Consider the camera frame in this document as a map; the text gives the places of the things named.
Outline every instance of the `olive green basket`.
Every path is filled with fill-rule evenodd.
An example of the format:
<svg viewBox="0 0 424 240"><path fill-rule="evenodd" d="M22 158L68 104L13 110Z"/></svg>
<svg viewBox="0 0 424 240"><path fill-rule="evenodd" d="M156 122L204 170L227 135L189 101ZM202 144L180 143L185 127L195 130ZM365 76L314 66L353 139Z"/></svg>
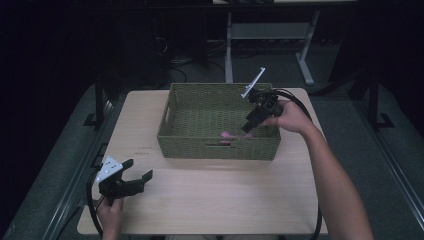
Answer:
<svg viewBox="0 0 424 240"><path fill-rule="evenodd" d="M166 158L273 160L280 130L259 126L246 137L241 127L255 105L243 99L247 84L174 83L157 139ZM270 84L256 84L269 90ZM221 137L226 131L232 137Z"/></svg>

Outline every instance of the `metal frame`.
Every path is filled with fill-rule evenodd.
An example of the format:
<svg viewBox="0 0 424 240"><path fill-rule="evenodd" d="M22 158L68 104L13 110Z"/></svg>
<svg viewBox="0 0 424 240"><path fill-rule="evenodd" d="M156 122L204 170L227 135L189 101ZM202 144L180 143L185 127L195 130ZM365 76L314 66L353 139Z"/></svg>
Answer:
<svg viewBox="0 0 424 240"><path fill-rule="evenodd" d="M319 10L315 11L309 23L261 23L260 25L263 26L263 28L258 28L257 25L259 24L232 23L232 14L229 12L227 21L225 82L234 82L231 61L232 39L304 39L305 44L303 45L302 50L299 53L296 53L296 60L299 64L305 83L307 85L313 85L314 80L305 60L312 42L312 37L314 36L319 14Z"/></svg>

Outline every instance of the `black cable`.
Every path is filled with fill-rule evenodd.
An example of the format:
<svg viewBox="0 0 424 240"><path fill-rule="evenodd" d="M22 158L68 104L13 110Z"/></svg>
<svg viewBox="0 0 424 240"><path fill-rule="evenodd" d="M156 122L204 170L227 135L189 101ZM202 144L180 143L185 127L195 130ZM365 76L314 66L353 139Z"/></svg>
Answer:
<svg viewBox="0 0 424 240"><path fill-rule="evenodd" d="M71 222L71 220L75 217L75 215L77 214L78 210L80 210L81 207L77 207L74 212L71 214L71 216L69 216L68 220L66 220L65 224L63 225L62 229L60 229L59 234L57 235L56 240L58 240L60 238L60 236L62 235L63 231L65 230L65 228L68 226L68 224Z"/></svg>
<svg viewBox="0 0 424 240"><path fill-rule="evenodd" d="M103 229L100 226L99 220L97 219L97 212L96 209L94 209L94 204L93 204L93 195L91 193L91 186L93 183L93 179L94 176L96 175L96 173L98 172L98 170L94 170L93 173L91 173L90 178L86 184L86 193L87 193L87 205L88 205L88 209L90 210L90 216L91 219L93 220L94 226L97 229L97 232L99 233L100 237L103 237Z"/></svg>
<svg viewBox="0 0 424 240"><path fill-rule="evenodd" d="M259 92L255 94L254 96L269 95L269 94L276 94L293 101L296 105L298 105L302 109L302 111L306 114L306 116L312 121L312 117L309 114L308 109L306 109L305 105L296 96L294 96L293 93L291 93L290 91L286 89L280 88L278 90L270 90L268 92ZM321 213L321 208L319 207L319 204L318 204L317 223L315 226L315 231L310 238L311 240L315 240L318 238L321 232L321 225L322 225L322 213Z"/></svg>
<svg viewBox="0 0 424 240"><path fill-rule="evenodd" d="M315 240L318 238L319 233L321 232L321 225L322 225L322 213L321 213L321 208L318 205L317 225L315 226L315 231L310 238L311 240Z"/></svg>

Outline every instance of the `dark background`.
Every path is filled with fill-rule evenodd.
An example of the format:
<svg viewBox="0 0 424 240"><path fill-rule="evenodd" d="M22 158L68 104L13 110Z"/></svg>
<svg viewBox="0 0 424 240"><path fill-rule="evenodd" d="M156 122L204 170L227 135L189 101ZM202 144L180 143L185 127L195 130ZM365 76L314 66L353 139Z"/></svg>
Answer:
<svg viewBox="0 0 424 240"><path fill-rule="evenodd" d="M365 66L424 135L421 2L360 1L330 80ZM158 57L155 34L166 35L171 46L199 61L205 60L207 35L225 34L222 14L169 14L158 23L154 13L99 17L86 7L70 1L0 1L1 235L89 86L101 79L110 98L129 89L159 88L170 56ZM324 14L320 21L338 17ZM317 34L331 35L322 27Z"/></svg>

